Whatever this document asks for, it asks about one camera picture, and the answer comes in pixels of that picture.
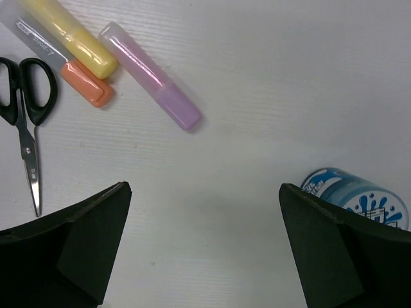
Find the purple highlighter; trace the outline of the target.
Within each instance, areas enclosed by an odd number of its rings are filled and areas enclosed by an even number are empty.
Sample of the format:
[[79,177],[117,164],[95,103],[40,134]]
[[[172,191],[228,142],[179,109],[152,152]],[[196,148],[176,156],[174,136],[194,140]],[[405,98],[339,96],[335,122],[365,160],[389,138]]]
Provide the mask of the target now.
[[119,24],[108,23],[98,39],[181,129],[200,122],[195,104]]

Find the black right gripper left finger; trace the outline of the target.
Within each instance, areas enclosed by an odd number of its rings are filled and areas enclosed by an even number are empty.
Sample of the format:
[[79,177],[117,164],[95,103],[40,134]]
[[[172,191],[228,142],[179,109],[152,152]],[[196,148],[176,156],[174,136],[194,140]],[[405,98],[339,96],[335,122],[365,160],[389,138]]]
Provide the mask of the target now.
[[104,301],[130,208],[119,182],[1,231],[1,307],[97,307]]

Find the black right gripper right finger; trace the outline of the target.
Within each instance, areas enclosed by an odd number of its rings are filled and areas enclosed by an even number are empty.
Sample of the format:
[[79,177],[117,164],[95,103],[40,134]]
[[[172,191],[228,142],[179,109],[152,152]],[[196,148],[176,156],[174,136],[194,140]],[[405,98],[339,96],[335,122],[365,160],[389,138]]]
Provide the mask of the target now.
[[308,307],[410,307],[410,232],[282,184],[279,203]]

